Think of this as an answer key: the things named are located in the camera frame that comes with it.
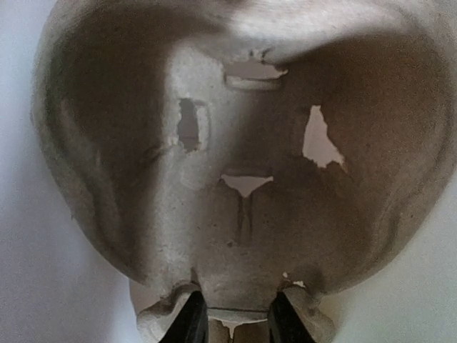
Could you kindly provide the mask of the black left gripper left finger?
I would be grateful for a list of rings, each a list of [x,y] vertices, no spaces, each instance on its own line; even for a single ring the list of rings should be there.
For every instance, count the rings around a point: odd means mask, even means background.
[[[192,292],[178,313],[162,343],[207,343],[209,318],[206,301],[200,291]]]

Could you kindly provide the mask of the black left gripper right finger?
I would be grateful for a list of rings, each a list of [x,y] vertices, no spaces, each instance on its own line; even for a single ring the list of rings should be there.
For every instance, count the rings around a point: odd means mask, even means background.
[[[273,343],[315,343],[283,292],[278,292],[270,304],[268,328]]]

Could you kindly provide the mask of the cardboard cup carrier tray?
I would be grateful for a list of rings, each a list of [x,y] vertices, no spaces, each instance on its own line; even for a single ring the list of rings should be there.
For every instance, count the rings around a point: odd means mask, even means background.
[[[58,1],[32,118],[93,247],[209,337],[269,341],[278,292],[315,342],[456,170],[454,1]]]

